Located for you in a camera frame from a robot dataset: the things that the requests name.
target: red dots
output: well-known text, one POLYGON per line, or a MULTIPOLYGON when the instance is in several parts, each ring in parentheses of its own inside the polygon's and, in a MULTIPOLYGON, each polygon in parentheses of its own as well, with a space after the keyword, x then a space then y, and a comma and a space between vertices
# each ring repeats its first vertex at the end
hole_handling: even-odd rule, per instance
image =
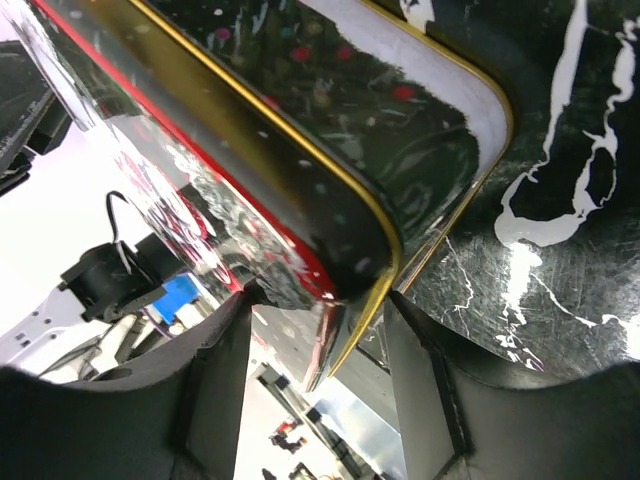
POLYGON ((231 31, 228 28, 218 28, 215 31, 215 36, 218 40, 229 40, 231 38, 231 31))
POLYGON ((416 91, 409 85, 399 85, 393 89, 393 97, 400 102, 408 102, 416 96, 416 91))
POLYGON ((336 57, 338 60, 344 62, 353 57, 354 53, 355 52, 353 51, 353 48, 351 48, 349 45, 344 45, 338 49, 338 51, 336 52, 336 57))
POLYGON ((306 62, 309 60, 309 57, 311 57, 311 49, 308 47, 298 47, 291 51, 290 56, 295 62, 306 62))

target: gray surface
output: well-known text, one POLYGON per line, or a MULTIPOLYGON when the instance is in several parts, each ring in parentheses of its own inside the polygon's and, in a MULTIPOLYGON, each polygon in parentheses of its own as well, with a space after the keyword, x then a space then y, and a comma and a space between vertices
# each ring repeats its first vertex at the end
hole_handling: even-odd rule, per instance
POLYGON ((509 79, 520 124, 407 296, 558 377, 640 360, 640 2, 430 3, 430 29, 509 79))
POLYGON ((408 478, 436 478, 454 455, 440 391, 429 354, 387 302, 385 331, 408 478))
POLYGON ((323 383, 317 393, 321 399, 315 408, 323 415, 327 427, 343 438, 375 471, 394 480, 408 478, 397 429, 336 379, 323 383))
POLYGON ((349 390, 395 430, 400 430, 391 375, 354 350, 336 373, 349 390))

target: black marble pattern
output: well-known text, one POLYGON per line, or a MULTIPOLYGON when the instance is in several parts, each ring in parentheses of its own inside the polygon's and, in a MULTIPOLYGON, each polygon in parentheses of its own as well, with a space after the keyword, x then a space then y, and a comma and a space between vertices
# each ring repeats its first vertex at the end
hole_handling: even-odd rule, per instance
POLYGON ((519 128, 406 294, 557 376, 640 359, 640 2, 422 3, 430 35, 509 86, 519 128))

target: black glossy surface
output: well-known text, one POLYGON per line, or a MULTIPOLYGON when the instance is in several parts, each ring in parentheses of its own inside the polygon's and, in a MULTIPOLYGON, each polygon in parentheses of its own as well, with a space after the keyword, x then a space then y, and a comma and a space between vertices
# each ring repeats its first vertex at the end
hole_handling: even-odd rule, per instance
POLYGON ((503 79, 519 129, 407 295, 558 376, 640 358, 640 2, 409 3, 414 23, 432 9, 429 34, 503 79))
MULTIPOLYGON (((173 57, 171 66, 168 66, 164 63, 165 58, 158 55, 157 43, 149 40, 157 37, 147 29, 138 28, 133 17, 119 18, 120 10, 116 12, 110 9, 105 2, 82 3, 69 0, 64 5, 55 6, 65 21, 84 34, 91 44, 95 44, 94 48, 99 48, 102 55, 108 57, 125 76, 129 76, 129 81, 133 79, 136 87, 144 91, 156 107, 169 112, 171 120, 182 131, 187 132, 191 139, 196 139, 198 145, 250 193, 261 211, 269 212, 270 221, 279 222, 293 234, 295 249, 307 252, 301 256, 309 270, 315 268, 310 264, 313 259, 309 259, 308 255, 312 253, 316 263, 321 263, 321 268, 329 274, 335 288, 334 295, 344 298, 362 293, 387 268, 390 263, 388 239, 378 220, 370 208, 340 179, 319 165, 295 142, 282 135, 213 73, 197 62, 195 66, 189 63, 192 59, 186 52, 181 51, 183 56, 179 58, 173 57), (84 11, 90 12, 70 14, 83 11, 83 7, 86 7, 84 11), (103 16, 101 21, 104 23, 98 26, 96 19, 100 15, 103 16), (112 36, 105 35, 105 26, 122 36, 126 44, 118 43, 112 36), (132 55, 138 55, 148 63, 141 65, 132 55), (153 65, 153 74, 144 68, 147 65, 153 65), (174 75, 178 71, 184 72, 179 78, 174 75), (176 83, 172 85, 182 89, 181 94, 194 99, 197 105, 210 105, 212 109, 194 113, 185 104, 177 102, 174 96, 167 95, 166 89, 158 85, 158 82, 166 80, 167 75, 176 78, 176 83), (187 78, 194 79, 197 89, 185 84, 187 78), (214 122, 213 132, 208 129, 209 124, 203 125, 198 118, 200 114, 215 119, 217 123, 214 122), (277 164, 261 163, 263 161, 277 164), (338 201, 326 202, 325 199, 329 197, 338 201)), ((128 11, 126 6, 123 6, 123 11, 128 11)), ((105 89, 104 85, 96 87, 98 90, 105 89)), ((115 100, 117 104, 118 100, 113 95, 107 91, 104 93, 107 93, 108 98, 111 96, 111 100, 115 100)), ((160 168, 166 170, 165 174, 173 180, 174 173, 171 171, 175 168, 171 163, 172 160, 164 162, 160 168)), ((207 170, 204 165, 200 165, 198 172, 189 174, 211 175, 207 170)), ((178 172, 182 176, 182 183, 178 183, 178 186, 187 183, 184 173, 178 172)), ((204 190, 209 180, 191 182, 200 196, 207 195, 204 190)), ((224 209, 226 215, 230 215, 232 212, 229 212, 229 208, 233 203, 213 205, 210 208, 224 209)), ((274 295, 278 294, 277 290, 273 289, 274 295)), ((282 302, 285 299, 286 294, 280 295, 282 302)))
POLYGON ((29 135, 51 89, 19 41, 0 42, 0 178, 29 135))
MULTIPOLYGON (((488 167, 480 164, 468 118, 404 71, 402 45, 428 47, 383 22, 394 44, 380 48, 384 40, 368 38, 356 23, 357 15, 372 15, 366 7, 351 6, 351 25, 342 4, 331 2, 148 3, 336 161, 377 184, 407 255, 488 167)), ((421 61, 426 69, 426 53, 421 61)), ((494 143, 493 159, 503 146, 494 143)))
MULTIPOLYGON (((93 2, 92 8, 98 8, 98 3, 104 5, 93 2)), ((121 86, 41 12, 25 3, 15 5, 12 14, 17 18, 16 27, 23 41, 56 86, 76 122, 99 147, 100 153, 109 160, 115 159, 128 175, 132 186, 128 192, 130 198, 207 289, 218 300, 224 300, 257 275, 270 303, 310 313, 304 328, 310 335, 291 342, 297 355, 295 366, 302 365, 292 369, 297 373, 294 380, 313 386, 344 351, 351 332, 349 327, 355 325, 362 314, 361 300, 367 298, 372 283, 390 266, 389 239, 383 235, 371 208, 313 157, 299 151, 300 155, 295 153, 294 143, 256 111, 238 103, 239 97, 210 71, 203 73, 190 64, 191 57, 183 50, 178 52, 182 56, 176 58, 168 71, 176 71, 176 65, 183 65, 180 61, 185 61, 184 65, 205 75, 201 78, 194 73, 198 81, 202 80, 203 85, 211 89, 219 89, 195 93, 199 100, 204 101, 214 93, 223 100, 222 111, 216 110, 218 118, 233 111, 233 117, 227 117, 232 118, 230 125, 217 125, 222 137, 215 135, 218 130, 206 130, 193 121, 188 112, 185 113, 185 105, 176 104, 173 96, 158 87, 155 79, 166 79, 166 71, 151 74, 143 68, 144 61, 136 63, 122 50, 122 44, 114 42, 103 30, 95 30, 92 21, 98 14, 92 20, 75 10, 71 3, 56 4, 65 15, 64 21, 58 19, 61 25, 71 22, 82 32, 93 32, 91 44, 84 48, 98 49, 127 73, 127 77, 121 78, 117 72, 111 72, 121 86), (138 100, 142 97, 134 99, 125 93, 122 88, 125 85, 129 91, 144 91, 153 97, 154 103, 141 105, 138 100), (193 149, 200 158, 185 147, 191 141, 188 136, 180 129, 170 131, 171 122, 159 125, 153 118, 158 113, 149 112, 167 104, 175 107, 168 108, 168 112, 172 119, 178 119, 179 125, 184 126, 181 122, 190 119, 186 123, 187 131, 192 138, 199 139, 193 149), (247 130, 248 126, 256 129, 247 130), (241 173, 243 180, 249 178, 249 186, 238 186, 225 178, 226 173, 202 153, 201 145, 205 148, 213 145, 214 151, 221 155, 216 156, 216 160, 222 158, 235 172, 241 173), (242 150, 247 145, 255 155, 242 157, 246 159, 243 162, 235 147, 242 150), (284 159, 295 167, 268 170, 265 168, 270 164, 260 163, 265 159, 276 159, 281 167, 284 159), (259 183, 256 189, 252 187, 255 182, 259 183), (274 192, 273 187, 283 186, 286 188, 277 190, 273 196, 267 195, 266 207, 275 206, 274 210, 267 211, 262 204, 250 205, 253 199, 274 192), (314 186, 323 186, 326 190, 318 191, 314 186), (242 187, 250 190, 249 200, 246 196, 243 198, 242 187), (325 197, 338 201, 318 202, 318 198, 325 197), (287 227, 284 231, 280 230, 283 224, 287 227), (336 306, 330 301, 336 298, 348 298, 351 304, 348 308, 336 306)), ((114 29, 121 28, 121 25, 108 24, 114 29)), ((148 39, 152 34, 146 29, 134 28, 135 22, 132 25, 129 24, 131 30, 126 30, 132 32, 131 35, 124 40, 139 39, 132 43, 135 49, 148 48, 147 54, 156 55, 158 45, 149 44, 148 39)), ((181 73, 180 80, 192 78, 191 73, 181 73)), ((194 92, 185 88, 186 93, 194 92)), ((296 321, 299 319, 294 318, 289 324, 273 322, 271 335, 282 337, 296 321)))

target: black cable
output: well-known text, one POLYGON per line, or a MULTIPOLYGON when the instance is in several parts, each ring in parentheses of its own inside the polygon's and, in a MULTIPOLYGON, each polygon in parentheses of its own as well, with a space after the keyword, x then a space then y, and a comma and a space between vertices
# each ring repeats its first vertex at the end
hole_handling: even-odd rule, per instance
POLYGON ((153 350, 160 344, 166 342, 168 339, 162 335, 162 333, 158 330, 151 330, 149 335, 147 335, 140 345, 134 348, 129 355, 128 360, 133 360, 134 358, 138 358, 140 355, 144 355, 145 353, 153 350))
POLYGON ((120 242, 120 231, 118 230, 118 223, 116 222, 116 216, 113 212, 113 197, 119 198, 127 204, 129 203, 129 201, 122 193, 118 192, 117 190, 111 190, 105 197, 105 201, 107 204, 107 216, 109 217, 109 224, 111 225, 111 231, 113 232, 113 244, 118 249, 120 259, 122 260, 122 264, 127 269, 127 273, 131 275, 131 265, 129 264, 129 260, 127 260, 127 256, 125 255, 122 248, 122 242, 120 242))
POLYGON ((120 342, 118 351, 114 355, 116 362, 123 364, 129 359, 129 356, 133 351, 133 345, 136 343, 138 338, 140 338, 140 334, 142 334, 142 330, 146 323, 147 321, 141 313, 135 314, 135 320, 133 321, 131 328, 129 328, 127 334, 122 339, 122 342, 120 342))
POLYGON ((120 240, 120 232, 118 231, 118 223, 116 222, 116 216, 113 213, 113 197, 119 198, 125 203, 129 203, 127 198, 117 190, 112 190, 107 193, 105 198, 107 203, 107 216, 109 217, 109 224, 111 225, 111 231, 113 232, 113 243, 118 243, 120 240))
MULTIPOLYGON (((102 340, 104 340, 104 338, 109 334, 109 332, 111 332, 113 330, 113 328, 116 326, 117 324, 113 324, 111 326, 109 326, 109 328, 104 331, 102 333, 102 335, 100 337, 98 337, 97 340, 95 340, 93 343, 90 343, 89 345, 84 345, 82 347, 76 348, 74 350, 71 350, 70 352, 64 354, 62 357, 60 357, 58 360, 56 360, 54 363, 51 364, 51 366, 49 366, 44 372, 42 372, 40 375, 38 375, 38 378, 43 377, 45 375, 47 375, 48 373, 53 372, 54 370, 58 370, 59 368, 64 367, 65 365, 73 362, 74 360, 80 358, 83 355, 86 355, 89 352, 93 352, 96 349, 100 348, 100 344, 102 343, 102 340)), ((86 362, 83 363, 83 365, 80 367, 80 370, 82 370, 83 368, 85 368, 86 366, 86 362)))
POLYGON ((102 335, 100 335, 100 337, 98 337, 98 340, 96 340, 95 344, 94 344, 94 348, 91 349, 89 352, 89 355, 87 355, 84 358, 84 362, 82 362, 82 366, 80 367, 80 369, 78 370, 78 378, 84 380, 84 377, 86 376, 85 370, 87 367, 91 367, 91 360, 93 360, 94 358, 96 358, 96 353, 101 351, 100 350, 100 346, 102 345, 102 342, 104 341, 104 339, 107 337, 107 335, 109 335, 114 328, 116 328, 120 323, 113 323, 111 325, 109 325, 109 328, 107 328, 102 335))

